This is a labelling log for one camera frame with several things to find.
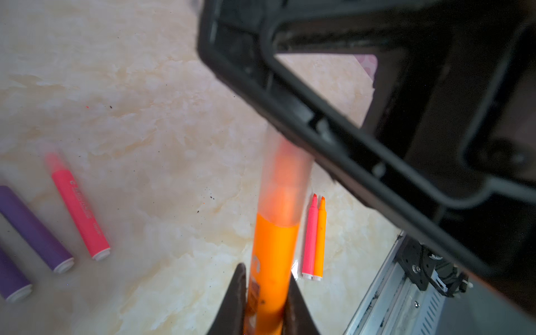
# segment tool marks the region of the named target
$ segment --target marble surface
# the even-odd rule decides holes
[[[0,218],[33,282],[0,300],[5,334],[205,334],[249,265],[266,122],[199,61],[197,1],[0,4],[0,174],[73,253],[53,274]],[[283,61],[360,124],[371,79],[353,56]],[[36,151],[57,141],[111,246],[90,259]],[[323,334],[342,333],[398,229],[315,166],[327,198],[324,280],[299,285]],[[296,248],[302,252],[303,233]]]

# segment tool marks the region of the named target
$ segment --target pink marker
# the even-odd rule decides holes
[[[312,279],[315,268],[316,226],[318,225],[318,208],[316,194],[312,197],[309,216],[307,217],[307,232],[305,235],[305,251],[303,253],[302,275]]]
[[[62,196],[91,257],[94,260],[106,258],[110,255],[110,245],[75,178],[62,160],[59,150],[54,145],[45,143],[41,145],[41,151],[52,174],[52,180],[56,184],[56,188]]]

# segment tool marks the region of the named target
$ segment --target orange marker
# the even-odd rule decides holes
[[[244,334],[280,335],[312,157],[268,129]]]
[[[324,275],[324,248],[326,244],[326,199],[322,197],[320,208],[318,209],[318,225],[316,226],[316,251],[315,269],[312,275],[313,280],[322,280]]]

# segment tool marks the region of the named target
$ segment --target black plastic frame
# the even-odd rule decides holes
[[[536,303],[522,297],[526,291],[518,292],[528,283],[536,297],[531,284],[536,280],[536,189],[474,168],[466,159],[471,148],[485,143],[479,134],[490,110],[499,109],[497,95],[515,88],[516,77],[509,75],[512,55],[533,16],[534,9],[523,2],[207,0],[198,52],[220,80],[313,154],[354,196],[536,314]],[[497,36],[489,38],[487,29]],[[474,41],[484,45],[481,59],[469,47]],[[479,71],[469,95],[462,91],[466,87],[452,84],[459,78],[455,69],[450,77],[445,73],[449,59],[464,50],[473,58],[463,66]],[[274,55],[280,52],[375,54],[376,91],[363,128],[279,63]],[[445,85],[453,91],[445,94]],[[449,94],[460,97],[453,105],[468,110],[456,121],[464,126],[452,120],[446,125],[458,131],[459,141],[445,150],[451,154],[445,154],[447,165],[456,171],[445,178],[447,184],[468,185],[462,196],[441,187],[434,173],[418,164],[429,153],[422,153],[426,139],[417,140],[423,120],[454,113],[441,109]],[[399,132],[397,122],[402,122]]]

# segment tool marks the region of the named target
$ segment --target marker barrel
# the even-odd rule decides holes
[[[91,257],[95,260],[106,258],[110,254],[110,245],[72,173],[60,170],[52,174],[52,179]]]
[[[318,225],[316,227],[316,251],[315,270],[313,280],[320,281],[324,275],[324,250],[326,245],[326,200],[322,197],[320,208],[318,209]]]
[[[64,273],[75,259],[6,185],[0,185],[0,213],[55,273]]]
[[[0,295],[8,302],[17,302],[31,292],[32,283],[0,249]]]
[[[307,217],[307,232],[303,251],[302,275],[306,279],[312,279],[315,267],[316,226],[318,224],[318,208],[316,207],[316,203],[317,198],[315,194],[312,197],[312,203]]]

